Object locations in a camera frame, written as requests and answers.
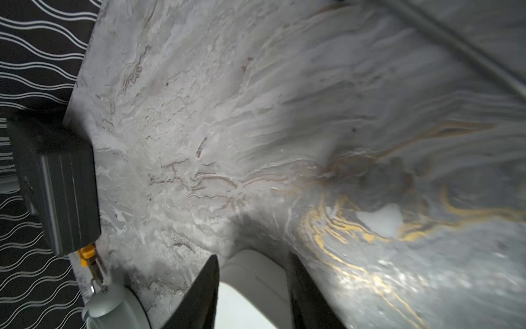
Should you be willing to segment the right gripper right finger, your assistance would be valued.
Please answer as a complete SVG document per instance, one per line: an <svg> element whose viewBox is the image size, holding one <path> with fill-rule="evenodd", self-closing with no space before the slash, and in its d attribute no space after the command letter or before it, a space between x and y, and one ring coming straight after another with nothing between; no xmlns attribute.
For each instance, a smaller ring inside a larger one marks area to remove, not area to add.
<svg viewBox="0 0 526 329"><path fill-rule="evenodd" d="M296 254L289 252L286 280L293 328L345 328Z"/></svg>

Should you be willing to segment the white square alarm clock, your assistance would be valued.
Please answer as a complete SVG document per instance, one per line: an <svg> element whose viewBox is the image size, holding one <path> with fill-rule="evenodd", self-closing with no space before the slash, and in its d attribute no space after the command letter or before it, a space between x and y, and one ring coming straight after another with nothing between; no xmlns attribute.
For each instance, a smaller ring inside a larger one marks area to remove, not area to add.
<svg viewBox="0 0 526 329"><path fill-rule="evenodd" d="M238 252L220 268L215 328L292 328L286 272L260 252Z"/></svg>

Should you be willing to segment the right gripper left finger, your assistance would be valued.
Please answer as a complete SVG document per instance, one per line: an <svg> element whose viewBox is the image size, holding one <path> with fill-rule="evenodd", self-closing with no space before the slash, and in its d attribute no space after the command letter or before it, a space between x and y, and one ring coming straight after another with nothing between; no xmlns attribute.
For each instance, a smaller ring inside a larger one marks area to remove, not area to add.
<svg viewBox="0 0 526 329"><path fill-rule="evenodd" d="M162 329L214 328L218 294L219 261L212 255Z"/></svg>

